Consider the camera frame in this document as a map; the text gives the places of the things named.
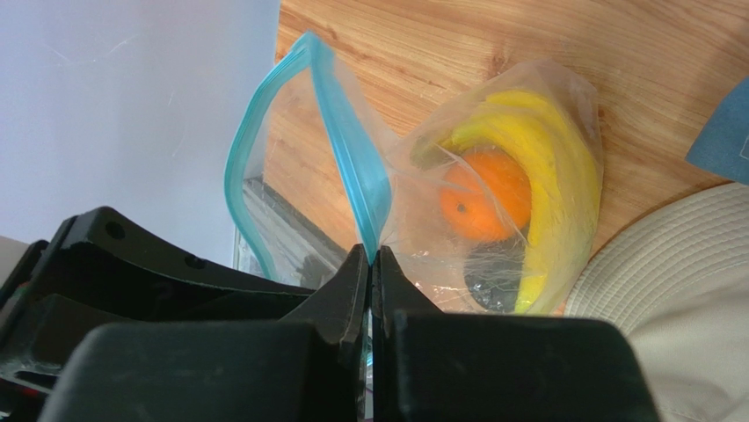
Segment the clear zip top bag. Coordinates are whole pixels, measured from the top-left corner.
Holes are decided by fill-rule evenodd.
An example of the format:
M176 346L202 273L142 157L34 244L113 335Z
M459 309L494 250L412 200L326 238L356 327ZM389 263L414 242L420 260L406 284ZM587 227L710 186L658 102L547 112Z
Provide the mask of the clear zip top bag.
M406 136L307 32L257 88L224 193L253 271L321 287L355 246L394 253L448 312L547 314L589 259L603 160L596 89L521 62Z

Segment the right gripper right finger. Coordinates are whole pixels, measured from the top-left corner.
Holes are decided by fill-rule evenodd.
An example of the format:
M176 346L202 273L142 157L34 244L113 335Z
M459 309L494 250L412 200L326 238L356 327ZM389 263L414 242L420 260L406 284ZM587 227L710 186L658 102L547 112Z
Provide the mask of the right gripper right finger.
M655 421L623 335L600 320L446 313L380 249L371 272L377 421Z

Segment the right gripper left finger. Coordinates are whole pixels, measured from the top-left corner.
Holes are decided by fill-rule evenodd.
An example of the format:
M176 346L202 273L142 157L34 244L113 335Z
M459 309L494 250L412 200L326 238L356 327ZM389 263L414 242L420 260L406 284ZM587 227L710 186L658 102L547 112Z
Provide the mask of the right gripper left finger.
M278 320L106 324L72 353L42 421L361 421L368 262L354 246Z

